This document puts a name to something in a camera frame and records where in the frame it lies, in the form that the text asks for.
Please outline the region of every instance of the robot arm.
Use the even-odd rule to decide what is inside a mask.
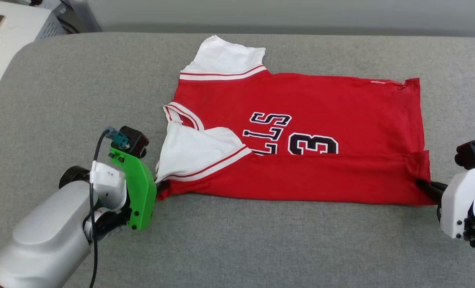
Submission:
[[[63,287],[90,253],[94,227],[96,240],[102,240],[120,226],[143,230],[149,224],[156,188],[149,168],[139,160],[148,139],[126,126],[110,136],[111,162],[123,172],[100,162],[91,171],[69,168],[60,189],[18,223],[0,250],[0,288]],[[89,217],[89,182],[95,225]]]
[[[439,204],[442,231],[475,247],[475,140],[457,148],[455,162],[466,171],[453,177],[448,186],[438,182],[418,185]]]

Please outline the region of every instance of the white sleeve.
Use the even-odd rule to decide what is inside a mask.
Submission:
[[[265,48],[245,47],[214,35],[207,38],[195,59],[181,73],[245,73],[263,63]]]
[[[168,133],[156,166],[157,180],[202,179],[252,153],[230,129],[205,131],[168,123]]]

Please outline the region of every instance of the red and white stripe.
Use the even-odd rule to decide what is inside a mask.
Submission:
[[[238,74],[227,73],[189,73],[185,71],[180,72],[181,80],[237,80],[250,77],[261,71],[266,70],[263,64],[260,64],[246,72]]]
[[[191,112],[188,108],[184,107],[182,104],[179,104],[177,102],[170,102],[170,104],[164,106],[164,112],[166,113],[166,118],[168,121],[177,121],[181,122],[180,116],[182,115],[191,122],[193,122],[193,126],[195,129],[199,131],[204,131],[204,124],[198,118],[198,116],[195,115],[195,113]]]
[[[229,166],[232,163],[237,162],[237,160],[245,157],[246,155],[248,155],[250,153],[252,153],[252,151],[250,149],[248,149],[246,146],[243,146],[239,150],[237,150],[236,152],[232,153],[231,155],[228,155],[227,157],[221,159],[220,161],[218,161],[218,162],[216,162],[216,163],[214,163],[210,166],[207,166],[207,167],[203,168],[200,171],[197,171],[197,172],[194,172],[194,173],[189,173],[189,174],[186,174],[186,175],[180,175],[180,174],[179,175],[168,175],[164,179],[177,180],[177,181],[182,181],[182,182],[189,182],[189,181],[199,180],[199,179],[207,177],[208,175],[211,175],[211,174],[225,168],[226,166]]]

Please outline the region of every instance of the red jersey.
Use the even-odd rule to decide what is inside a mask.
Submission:
[[[208,38],[181,71],[157,181],[266,200],[433,204],[418,79],[272,74],[263,48]]]

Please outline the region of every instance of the gray table surface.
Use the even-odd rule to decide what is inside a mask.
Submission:
[[[420,77],[433,180],[462,171],[453,157],[475,139],[475,38],[220,36],[266,47],[273,73]],[[90,166],[107,125],[143,131],[155,166],[162,105],[206,37],[69,35],[14,57],[0,83],[0,247],[66,168]],[[92,264],[90,255],[67,287],[87,286]],[[156,204],[146,231],[101,243],[99,264],[98,287],[475,288],[475,249],[440,231],[433,206],[181,195]]]

